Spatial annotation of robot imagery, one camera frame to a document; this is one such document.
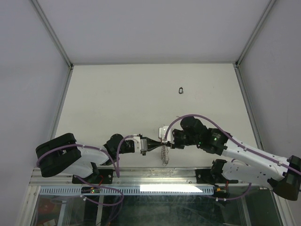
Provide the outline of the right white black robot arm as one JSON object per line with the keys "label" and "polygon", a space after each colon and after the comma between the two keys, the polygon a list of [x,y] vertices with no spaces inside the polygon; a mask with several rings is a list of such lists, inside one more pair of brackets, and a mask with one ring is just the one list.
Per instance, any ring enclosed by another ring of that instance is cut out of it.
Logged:
{"label": "right white black robot arm", "polygon": [[173,149],[194,145],[207,153],[232,158],[232,161],[213,161],[210,176],[215,183],[240,180],[266,187],[290,201],[298,199],[301,189],[299,157],[282,157],[251,147],[218,125],[207,128],[201,118],[207,119],[197,114],[181,116],[159,129],[159,139]]}

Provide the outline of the metal disc with key rings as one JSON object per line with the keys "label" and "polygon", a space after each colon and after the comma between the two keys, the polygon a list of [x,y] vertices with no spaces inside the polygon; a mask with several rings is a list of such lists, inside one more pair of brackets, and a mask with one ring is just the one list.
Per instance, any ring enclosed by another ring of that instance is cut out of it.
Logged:
{"label": "metal disc with key rings", "polygon": [[160,159],[163,166],[166,166],[169,163],[168,147],[166,145],[163,145],[161,148]]}

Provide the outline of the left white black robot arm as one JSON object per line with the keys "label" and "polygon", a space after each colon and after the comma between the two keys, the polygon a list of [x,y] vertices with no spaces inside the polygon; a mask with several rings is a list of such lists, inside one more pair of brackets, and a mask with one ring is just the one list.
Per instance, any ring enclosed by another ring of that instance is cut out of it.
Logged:
{"label": "left white black robot arm", "polygon": [[112,165],[119,174],[119,155],[141,153],[145,155],[162,146],[159,141],[139,135],[123,137],[114,134],[101,147],[81,145],[72,133],[66,133],[36,148],[37,167],[44,178],[60,173],[79,176],[89,183],[98,179],[100,166]]}

